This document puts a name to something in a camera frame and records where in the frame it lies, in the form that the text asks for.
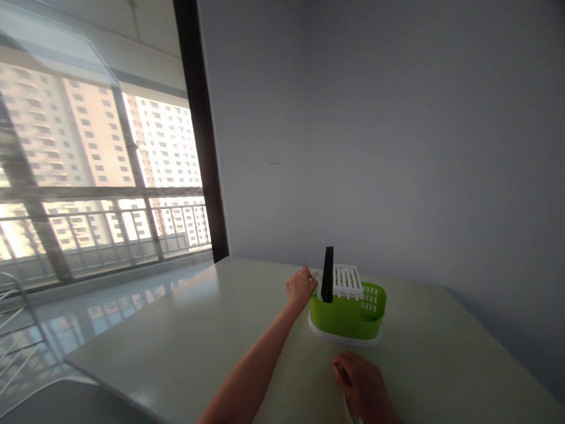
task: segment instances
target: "tiled floor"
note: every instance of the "tiled floor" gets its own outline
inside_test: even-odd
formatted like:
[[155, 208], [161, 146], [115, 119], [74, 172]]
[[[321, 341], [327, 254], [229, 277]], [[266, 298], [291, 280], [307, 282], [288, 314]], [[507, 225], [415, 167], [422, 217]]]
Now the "tiled floor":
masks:
[[[206, 256], [201, 262], [162, 273], [154, 273], [151, 267], [146, 267], [143, 273], [146, 276], [134, 281], [115, 284], [36, 307], [35, 311], [42, 323], [49, 347], [42, 345], [0, 396], [0, 416], [51, 381], [69, 375], [81, 376], [78, 371], [62, 362], [66, 354], [122, 322], [155, 299], [176, 289], [212, 264], [210, 257]], [[32, 329], [24, 337], [23, 343], [38, 340], [37, 337], [39, 331]], [[13, 370], [8, 369], [5, 373], [2, 366], [6, 368], [5, 364], [0, 363], [0, 385], [5, 384], [14, 373]]]

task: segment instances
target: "hand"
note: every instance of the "hand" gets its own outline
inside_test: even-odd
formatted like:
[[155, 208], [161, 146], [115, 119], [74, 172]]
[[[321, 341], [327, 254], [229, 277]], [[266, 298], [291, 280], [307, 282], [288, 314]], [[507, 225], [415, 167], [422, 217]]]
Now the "hand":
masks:
[[402, 420], [388, 398], [381, 370], [353, 352], [332, 362], [345, 398], [366, 424], [399, 424]]
[[314, 289], [318, 285], [315, 278], [312, 278], [312, 282], [308, 281], [312, 278], [312, 273], [308, 267], [302, 267], [295, 275], [290, 277], [287, 281], [287, 295], [288, 295], [288, 305], [296, 312], [297, 316], [306, 307]]

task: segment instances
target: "green utensil holder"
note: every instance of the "green utensil holder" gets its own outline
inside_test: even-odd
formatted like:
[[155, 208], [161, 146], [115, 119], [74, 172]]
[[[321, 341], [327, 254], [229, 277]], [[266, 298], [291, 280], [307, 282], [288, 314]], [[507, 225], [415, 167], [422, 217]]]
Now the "green utensil holder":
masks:
[[375, 346], [381, 336], [381, 323], [387, 293], [381, 286], [361, 282], [363, 299], [348, 299], [334, 294], [324, 303], [316, 293], [310, 298], [308, 324], [318, 337], [350, 346]]

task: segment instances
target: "table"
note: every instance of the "table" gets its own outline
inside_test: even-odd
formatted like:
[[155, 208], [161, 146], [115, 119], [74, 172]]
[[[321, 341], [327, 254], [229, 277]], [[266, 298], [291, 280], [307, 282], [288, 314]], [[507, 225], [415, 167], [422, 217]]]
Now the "table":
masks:
[[[90, 377], [170, 423], [195, 422], [286, 302], [299, 267], [227, 257], [69, 354]], [[547, 390], [444, 288], [362, 277], [387, 292], [380, 344], [318, 339], [306, 309], [282, 351], [257, 423], [346, 423], [331, 360], [381, 367], [407, 423], [563, 423]]]

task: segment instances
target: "white wall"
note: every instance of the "white wall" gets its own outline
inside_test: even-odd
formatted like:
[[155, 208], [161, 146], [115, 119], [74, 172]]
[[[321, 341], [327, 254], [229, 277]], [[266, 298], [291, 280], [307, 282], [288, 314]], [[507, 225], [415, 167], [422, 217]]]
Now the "white wall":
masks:
[[565, 402], [565, 8], [316, 12], [309, 263], [448, 287]]
[[[200, 2], [230, 253], [303, 263], [308, 162], [300, 2]], [[270, 150], [280, 164], [267, 163]]]

